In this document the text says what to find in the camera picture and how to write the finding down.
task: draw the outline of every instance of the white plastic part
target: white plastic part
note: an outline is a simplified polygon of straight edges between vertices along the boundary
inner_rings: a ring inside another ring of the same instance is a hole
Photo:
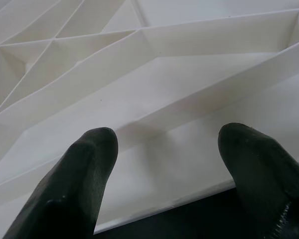
[[[225,123],[299,161],[299,0],[13,0],[1,42],[0,238],[94,127],[120,144],[95,232],[233,187]]]

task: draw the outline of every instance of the flat white surface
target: flat white surface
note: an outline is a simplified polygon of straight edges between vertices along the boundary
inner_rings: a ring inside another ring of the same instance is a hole
[[[120,147],[95,232],[232,187],[225,123],[299,161],[299,0],[13,0],[0,43],[0,238],[94,127]]]

